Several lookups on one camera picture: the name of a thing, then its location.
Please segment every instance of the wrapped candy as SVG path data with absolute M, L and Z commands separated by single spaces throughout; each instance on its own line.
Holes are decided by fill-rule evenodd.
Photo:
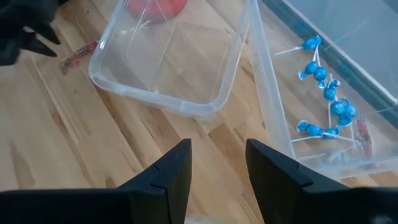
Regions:
M 323 67 L 318 67 L 313 74 L 313 78 L 318 81 L 319 88 L 325 87 L 325 79 L 328 76 L 328 71 Z
M 306 120 L 301 120 L 296 126 L 297 132 L 305 131 L 309 136 L 319 136 L 323 133 L 323 129 L 314 125 L 309 124 Z
M 336 100 L 330 104 L 330 111 L 334 115 L 341 116 L 344 112 L 345 105 L 343 100 Z
M 355 107 L 346 98 L 343 99 L 346 103 L 342 114 L 338 118 L 338 124 L 342 126 L 349 125 L 355 117 Z
M 341 131 L 340 125 L 338 125 L 335 128 L 327 128 L 327 129 L 325 129 L 325 132 L 323 134 L 321 134 L 322 139 L 334 139 L 335 136 L 338 136 L 340 131 Z
M 326 85 L 326 88 L 323 89 L 323 97 L 327 101 L 333 101 L 336 98 L 336 87 L 340 86 L 340 81 L 331 80 Z
M 315 50 L 320 44 L 322 43 L 322 39 L 319 35 L 317 35 L 314 38 L 309 38 L 306 41 L 304 41 L 301 46 L 294 47 L 289 50 L 284 50 L 282 52 L 278 52 L 275 55 L 281 55 L 289 52 L 293 52 L 296 50 Z
M 302 50 L 314 50 L 322 43 L 322 39 L 319 35 L 314 38 L 310 38 L 301 45 Z
M 315 73 L 315 71 L 318 68 L 317 64 L 317 53 L 318 53 L 318 47 L 315 49 L 315 52 L 312 57 L 312 61 L 309 62 L 306 66 L 304 71 L 301 71 L 298 73 L 298 77 L 300 80 L 303 80 L 307 75 L 312 75 Z

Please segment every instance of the white stick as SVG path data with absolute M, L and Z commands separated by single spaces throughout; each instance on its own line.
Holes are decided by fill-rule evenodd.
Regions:
M 330 77 L 330 81 L 329 81 L 329 85 L 330 82 L 333 80 L 333 75 L 331 73 L 329 73 L 329 77 Z M 331 111 L 330 111 L 330 105 L 331 103 L 328 102 L 328 119 L 329 119 L 329 128 L 331 128 Z
M 319 50 L 317 50 L 317 60 L 318 60 L 318 66 L 321 67 L 321 60 L 319 59 Z
M 312 155 L 312 156 L 303 156 L 300 158 L 297 158 L 298 161 L 306 161 L 307 159 L 316 159 L 318 157 L 322 157 L 324 156 L 325 153 L 321 153 L 321 154 L 317 154 L 317 155 Z
M 355 138 L 354 138 L 353 121 L 349 124 L 349 128 L 350 128 L 350 131 L 351 131 L 351 139 L 352 139 L 353 141 L 355 141 Z
M 293 139 L 290 142 L 299 142 L 299 141 L 304 141 L 304 140 L 308 140 L 308 139 L 315 139 L 315 138 L 321 138 L 321 136 L 308 136 L 308 137 L 305 137 L 305 138 Z
M 350 139 L 350 138 L 346 138 L 346 137 L 343 137 L 343 136 L 337 136 L 337 135 L 335 135 L 335 134 L 330 134 L 330 133 L 322 133 L 322 134 L 324 134 L 324 135 L 326 135 L 326 136 L 331 136 L 331 137 L 334 137 L 334 138 L 346 140 L 346 141 L 351 141 L 351 142 L 360 143 L 360 142 L 357 141 L 357 140 L 352 140 L 352 139 Z
M 329 119 L 329 128 L 331 128 L 331 112 L 330 112 L 331 103 L 328 102 L 328 119 Z
M 346 152 L 346 151 L 348 151 L 348 150 L 350 150 L 352 148 L 355 148 L 355 146 L 351 146 L 351 147 L 348 147 L 346 149 L 343 149 L 341 151 L 338 151 L 338 152 L 335 152 L 335 153 L 331 154 L 329 156 L 329 162 L 332 161 L 333 159 L 336 159 L 337 156 L 341 155 L 342 153 L 344 153 L 344 152 Z
M 316 62 L 317 61 L 317 53 L 318 53 L 318 46 L 316 47 L 313 56 L 312 56 L 312 61 Z
M 301 47 L 294 47 L 294 48 L 292 48 L 292 49 L 289 49 L 289 50 L 284 50 L 284 51 L 282 51 L 282 52 L 278 52 L 278 53 L 276 53 L 275 55 L 281 55 L 281 54 L 285 54 L 285 53 L 293 52 L 293 51 L 296 51 L 296 50 L 301 50 Z

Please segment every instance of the hardwood floor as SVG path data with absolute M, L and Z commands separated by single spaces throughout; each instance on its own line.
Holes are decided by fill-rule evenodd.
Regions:
M 262 120 L 248 47 L 231 96 L 213 122 L 146 106 L 96 87 L 88 76 L 88 57 L 66 75 L 60 70 L 64 58 L 100 38 L 115 4 L 67 3 L 53 23 L 62 45 L 49 44 L 58 58 L 24 52 L 18 64 L 0 68 L 0 190 L 117 187 L 181 139 L 191 138 L 193 180 L 187 215 L 225 223 L 262 223 L 249 184 L 244 144 L 247 138 L 267 143 L 266 131 L 272 130 Z M 286 49 L 289 40 L 295 42 L 294 37 L 282 38 L 272 22 L 264 25 L 274 35 L 274 50 Z M 295 68 L 275 67 L 280 68 L 281 85 L 292 90 L 285 91 L 284 98 L 291 98 L 290 106 L 298 105 L 302 96 L 288 86 L 290 81 L 284 82 Z M 318 104 L 314 100 L 300 108 L 313 112 Z M 285 109 L 298 116 L 292 108 Z M 289 119 L 295 123 L 300 118 Z M 398 185 L 394 172 L 341 181 L 352 187 Z

